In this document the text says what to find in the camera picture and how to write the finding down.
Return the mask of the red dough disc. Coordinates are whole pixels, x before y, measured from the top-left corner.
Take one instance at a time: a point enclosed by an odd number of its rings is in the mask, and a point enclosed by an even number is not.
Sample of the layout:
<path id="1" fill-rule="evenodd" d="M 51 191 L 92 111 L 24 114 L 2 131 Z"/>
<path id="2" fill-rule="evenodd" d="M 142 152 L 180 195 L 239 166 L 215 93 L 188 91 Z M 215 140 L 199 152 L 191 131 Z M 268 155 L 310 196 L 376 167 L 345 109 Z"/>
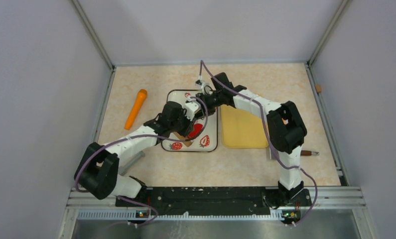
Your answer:
<path id="1" fill-rule="evenodd" d="M 192 131 L 187 135 L 187 139 L 195 138 L 203 129 L 203 125 L 201 123 L 195 123 L 193 125 Z"/>

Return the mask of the wooden double-ended rolling pin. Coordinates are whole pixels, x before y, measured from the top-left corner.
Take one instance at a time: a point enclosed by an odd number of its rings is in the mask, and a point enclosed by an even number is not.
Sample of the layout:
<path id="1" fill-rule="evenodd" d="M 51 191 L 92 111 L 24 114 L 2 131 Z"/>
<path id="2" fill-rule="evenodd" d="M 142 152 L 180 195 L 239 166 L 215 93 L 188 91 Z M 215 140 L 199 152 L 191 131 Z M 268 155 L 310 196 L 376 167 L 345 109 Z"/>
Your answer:
<path id="1" fill-rule="evenodd" d="M 186 147 L 190 147 L 193 143 L 193 139 L 187 136 L 182 136 L 177 132 L 173 133 L 180 142 L 182 142 Z"/>

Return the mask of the strawberry print white tray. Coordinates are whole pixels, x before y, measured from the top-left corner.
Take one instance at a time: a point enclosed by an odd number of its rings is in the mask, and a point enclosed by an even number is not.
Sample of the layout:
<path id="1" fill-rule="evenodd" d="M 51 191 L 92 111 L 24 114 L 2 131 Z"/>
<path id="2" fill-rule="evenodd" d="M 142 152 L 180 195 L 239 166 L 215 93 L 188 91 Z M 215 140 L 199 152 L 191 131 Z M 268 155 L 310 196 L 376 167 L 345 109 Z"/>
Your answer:
<path id="1" fill-rule="evenodd" d="M 172 90 L 167 95 L 167 101 L 174 101 L 185 104 L 189 96 L 199 93 L 198 90 Z M 182 142 L 165 140 L 161 143 L 162 149 L 172 152 L 211 152 L 218 146 L 218 115 L 217 111 L 208 117 L 208 121 L 198 119 L 195 123 L 201 123 L 203 129 L 199 135 L 193 139 L 190 147 L 186 147 Z"/>

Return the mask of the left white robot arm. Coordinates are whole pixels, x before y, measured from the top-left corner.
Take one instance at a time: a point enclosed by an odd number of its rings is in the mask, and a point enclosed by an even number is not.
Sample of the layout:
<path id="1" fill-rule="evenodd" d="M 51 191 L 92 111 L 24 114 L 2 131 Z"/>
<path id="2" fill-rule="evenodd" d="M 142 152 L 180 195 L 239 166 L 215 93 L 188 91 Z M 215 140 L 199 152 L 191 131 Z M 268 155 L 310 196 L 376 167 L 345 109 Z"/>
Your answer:
<path id="1" fill-rule="evenodd" d="M 133 205 L 142 205 L 146 200 L 144 184 L 120 175 L 119 167 L 139 152 L 169 140 L 171 133 L 187 136 L 202 108 L 196 101 L 184 105 L 169 101 L 155 118 L 130 134 L 105 145 L 89 144 L 74 175 L 76 190 L 89 192 L 99 200 L 125 196 Z"/>

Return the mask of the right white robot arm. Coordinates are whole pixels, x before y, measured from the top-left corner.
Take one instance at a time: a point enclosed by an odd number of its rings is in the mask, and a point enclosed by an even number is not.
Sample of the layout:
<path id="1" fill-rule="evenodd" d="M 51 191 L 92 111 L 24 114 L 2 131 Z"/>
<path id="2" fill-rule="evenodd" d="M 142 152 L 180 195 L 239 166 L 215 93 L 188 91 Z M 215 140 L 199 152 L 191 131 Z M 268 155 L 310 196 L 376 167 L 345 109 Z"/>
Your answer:
<path id="1" fill-rule="evenodd" d="M 200 98 L 209 109 L 231 106 L 260 117 L 268 145 L 280 164 L 279 200 L 292 205 L 299 198 L 304 184 L 301 177 L 301 152 L 307 129 L 294 102 L 278 103 L 267 100 L 246 87 L 233 84 L 222 72 L 211 79 L 214 89 L 200 78 Z"/>

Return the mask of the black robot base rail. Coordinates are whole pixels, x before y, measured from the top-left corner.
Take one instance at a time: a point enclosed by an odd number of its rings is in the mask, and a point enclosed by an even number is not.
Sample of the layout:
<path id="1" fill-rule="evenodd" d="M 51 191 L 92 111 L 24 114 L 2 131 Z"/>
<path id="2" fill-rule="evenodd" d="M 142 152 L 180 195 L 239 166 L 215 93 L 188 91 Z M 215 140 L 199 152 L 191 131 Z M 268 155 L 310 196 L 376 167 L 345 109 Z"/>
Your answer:
<path id="1" fill-rule="evenodd" d="M 155 208 L 161 216 L 268 215 L 275 209 L 312 204 L 308 189 L 289 196 L 278 187 L 153 187 L 136 201 Z"/>

